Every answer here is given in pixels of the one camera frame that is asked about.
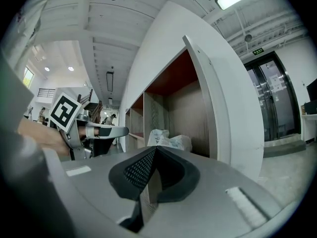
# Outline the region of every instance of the wooden shelf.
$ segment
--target wooden shelf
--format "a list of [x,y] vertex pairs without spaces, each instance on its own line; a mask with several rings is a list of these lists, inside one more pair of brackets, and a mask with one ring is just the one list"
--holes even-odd
[[132,105],[134,109],[143,109],[143,94]]
[[129,133],[130,136],[144,140],[144,134],[143,132],[139,132],[139,133]]
[[185,50],[145,90],[162,96],[171,95],[198,80],[193,61]]

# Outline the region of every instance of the wooden panel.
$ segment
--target wooden panel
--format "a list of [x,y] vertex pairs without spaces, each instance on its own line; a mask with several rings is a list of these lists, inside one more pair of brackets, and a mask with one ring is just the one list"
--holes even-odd
[[150,202],[148,186],[146,186],[145,189],[142,191],[140,199],[142,217],[144,224],[146,224],[150,220],[151,216],[154,214],[159,204]]
[[135,138],[139,138],[141,140],[144,140],[144,134],[143,132],[139,132],[139,133],[129,133],[131,136],[135,137]]
[[130,133],[135,134],[140,132],[143,132],[143,109],[131,109]]
[[155,204],[158,202],[158,194],[162,192],[162,182],[160,180],[160,175],[156,169],[147,185],[149,202]]
[[157,77],[146,92],[168,96],[197,80],[193,62],[185,50]]
[[136,139],[136,146],[137,146],[137,149],[139,148],[143,148],[145,145],[144,145],[144,139]]
[[132,105],[132,108],[134,109],[143,109],[143,94],[135,101],[135,103]]
[[[125,126],[130,130],[130,116],[125,115]],[[126,151],[129,150],[129,136],[125,136],[125,149]]]
[[189,136],[193,153],[209,156],[209,132],[206,106],[199,82],[196,81],[166,99],[170,138]]
[[144,93],[144,140],[148,145],[150,133],[153,129],[166,129],[164,126],[163,96]]
[[133,150],[135,150],[135,149],[137,149],[137,140],[136,140],[136,138],[134,138],[134,137],[132,137],[132,136],[130,136],[130,135],[128,135],[127,136],[129,139],[129,148],[128,148],[128,151],[133,151]]

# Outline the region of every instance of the white plastic bag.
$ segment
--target white plastic bag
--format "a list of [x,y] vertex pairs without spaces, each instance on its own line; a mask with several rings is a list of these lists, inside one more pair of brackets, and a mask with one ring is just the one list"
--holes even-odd
[[148,146],[158,145],[158,142],[159,142],[161,136],[168,138],[169,131],[168,130],[161,130],[161,129],[152,130],[150,137],[149,137]]
[[192,151],[192,140],[190,139],[190,137],[179,135],[170,139],[168,138],[168,136],[168,130],[154,129],[151,131],[148,146],[161,145],[183,150],[186,152]]

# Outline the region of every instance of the door frame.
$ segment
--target door frame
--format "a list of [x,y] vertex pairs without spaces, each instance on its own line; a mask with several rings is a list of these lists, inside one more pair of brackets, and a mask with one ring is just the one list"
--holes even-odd
[[279,72],[282,74],[283,78],[285,78],[284,82],[286,85],[286,89],[288,91],[288,94],[290,96],[290,101],[291,101],[291,106],[292,106],[292,111],[294,114],[294,134],[301,134],[301,116],[300,116],[300,109],[298,106],[298,101],[296,97],[296,93],[292,84],[292,81],[283,65],[281,60],[279,59],[278,55],[276,54],[275,51],[270,52],[262,57],[259,57],[257,59],[254,59],[246,64],[244,64],[246,70],[250,70],[251,68],[253,69],[255,65],[260,67],[260,65],[263,65],[264,63],[267,63],[269,61],[274,61]]

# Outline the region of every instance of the person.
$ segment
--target person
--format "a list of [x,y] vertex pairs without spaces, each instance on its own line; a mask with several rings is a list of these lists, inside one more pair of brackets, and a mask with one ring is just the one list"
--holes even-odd
[[33,110],[33,107],[29,106],[27,108],[27,110],[24,112],[23,116],[26,118],[26,119],[29,119],[30,116],[32,116],[32,110]]
[[[34,44],[37,32],[40,29],[41,13],[47,1],[48,0],[27,0],[13,18],[1,41],[0,52],[2,52],[6,63],[21,81],[23,80],[25,64]],[[41,111],[39,120],[44,121],[44,109]],[[85,136],[84,127],[79,127],[78,131],[81,137]],[[42,126],[23,117],[17,132],[23,136],[32,137],[42,148],[54,149],[59,155],[69,154],[68,147],[56,129]]]
[[39,112],[38,123],[43,124],[43,122],[45,121],[45,116],[43,115],[44,111],[45,111],[45,108],[42,108],[41,111]]
[[112,123],[113,119],[116,118],[116,115],[113,114],[111,115],[110,117],[107,117],[105,120],[104,120],[104,124],[105,125],[111,125],[111,126],[114,126],[114,124]]

